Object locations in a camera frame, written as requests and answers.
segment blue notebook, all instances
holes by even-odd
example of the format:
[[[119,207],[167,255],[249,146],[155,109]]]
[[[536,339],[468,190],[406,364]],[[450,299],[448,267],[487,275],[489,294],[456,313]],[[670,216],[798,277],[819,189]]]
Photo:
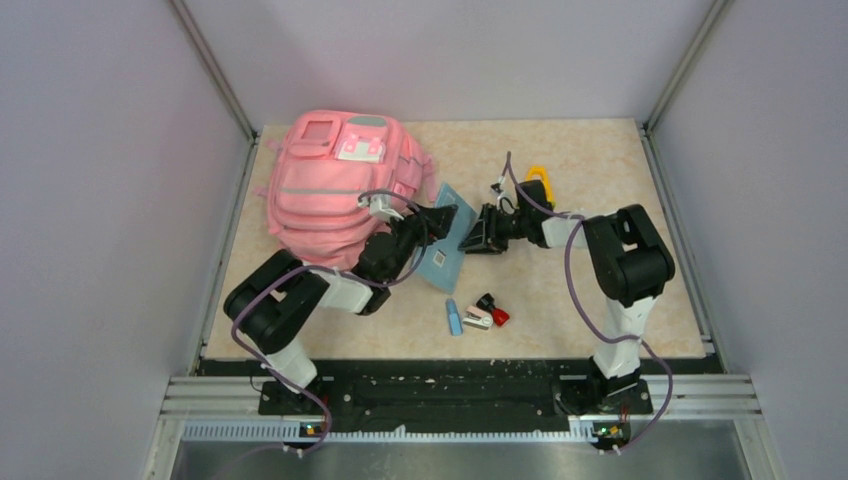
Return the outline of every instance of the blue notebook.
[[[451,223],[448,236],[427,246],[424,259],[415,273],[424,277],[436,288],[448,294],[453,294],[456,290],[456,282],[459,280],[462,262],[465,260],[465,252],[459,251],[459,244],[471,231],[471,227],[474,226],[474,222],[477,220],[477,212],[447,183],[442,183],[439,188],[439,195],[436,197],[434,205],[436,207],[456,205],[459,208],[453,218],[453,223]],[[417,259],[420,254],[421,248],[419,247],[413,258]]]

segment blue marker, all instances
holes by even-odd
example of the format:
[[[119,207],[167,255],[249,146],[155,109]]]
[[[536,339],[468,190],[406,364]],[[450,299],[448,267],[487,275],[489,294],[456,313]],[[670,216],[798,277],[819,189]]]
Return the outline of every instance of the blue marker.
[[[459,318],[459,310],[456,309],[456,302],[449,298],[445,306],[448,308],[448,326],[451,328],[451,335],[454,337],[462,335],[462,321]]]

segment yellow object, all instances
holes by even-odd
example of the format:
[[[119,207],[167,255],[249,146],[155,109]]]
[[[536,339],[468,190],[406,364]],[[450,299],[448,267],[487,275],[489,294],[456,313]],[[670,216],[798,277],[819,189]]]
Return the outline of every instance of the yellow object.
[[[524,181],[533,180],[533,177],[539,177],[539,179],[542,180],[542,185],[545,186],[545,197],[548,199],[548,202],[550,202],[551,208],[556,208],[554,190],[551,188],[551,182],[548,181],[548,171],[541,165],[533,165],[530,167],[530,170],[527,171],[527,176],[524,177]]]

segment gray wall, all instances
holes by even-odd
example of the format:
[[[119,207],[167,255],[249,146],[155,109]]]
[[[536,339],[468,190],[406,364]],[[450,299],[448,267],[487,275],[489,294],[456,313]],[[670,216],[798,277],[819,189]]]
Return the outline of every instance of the gray wall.
[[[189,0],[251,120],[645,118],[710,0]]]
[[[140,475],[246,155],[164,1],[0,7],[0,478]]]
[[[848,3],[736,2],[659,150],[791,478],[844,478]]]

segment red object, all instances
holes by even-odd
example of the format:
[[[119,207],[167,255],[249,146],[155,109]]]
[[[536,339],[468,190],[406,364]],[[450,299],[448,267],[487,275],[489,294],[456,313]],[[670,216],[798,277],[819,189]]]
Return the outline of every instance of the red object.
[[[495,308],[492,310],[492,320],[495,321],[495,325],[499,327],[503,327],[503,324],[509,320],[509,314],[501,310],[500,308]]]

